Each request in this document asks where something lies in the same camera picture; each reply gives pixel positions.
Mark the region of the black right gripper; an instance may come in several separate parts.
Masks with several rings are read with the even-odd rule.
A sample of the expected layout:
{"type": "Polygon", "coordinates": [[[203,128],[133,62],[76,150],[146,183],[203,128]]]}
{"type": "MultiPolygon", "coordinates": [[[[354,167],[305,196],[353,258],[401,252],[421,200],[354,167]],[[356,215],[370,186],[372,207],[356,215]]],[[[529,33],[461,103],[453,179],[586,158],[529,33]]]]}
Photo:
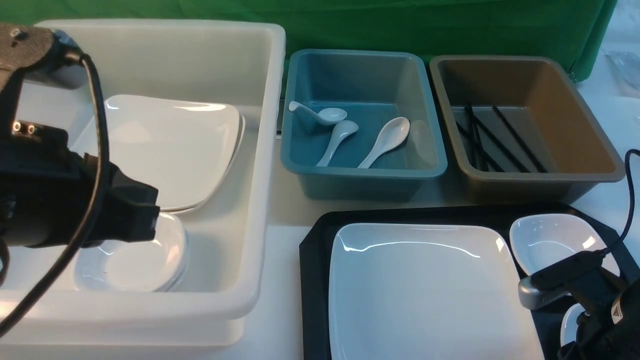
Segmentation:
{"type": "Polygon", "coordinates": [[[637,360],[640,285],[599,268],[564,283],[583,307],[575,340],[560,347],[559,360],[637,360]]]}

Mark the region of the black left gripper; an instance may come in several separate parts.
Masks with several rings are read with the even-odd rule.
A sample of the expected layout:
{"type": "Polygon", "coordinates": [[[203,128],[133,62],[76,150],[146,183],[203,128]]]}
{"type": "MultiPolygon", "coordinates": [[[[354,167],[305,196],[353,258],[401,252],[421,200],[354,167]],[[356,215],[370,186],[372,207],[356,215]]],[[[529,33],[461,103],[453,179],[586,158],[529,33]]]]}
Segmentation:
{"type": "MultiPolygon", "coordinates": [[[[1,239],[7,246],[68,244],[89,206],[98,158],[69,150],[66,130],[14,121],[1,140],[1,239]]],[[[110,163],[106,192],[83,248],[154,239],[158,190],[110,163]]]]}

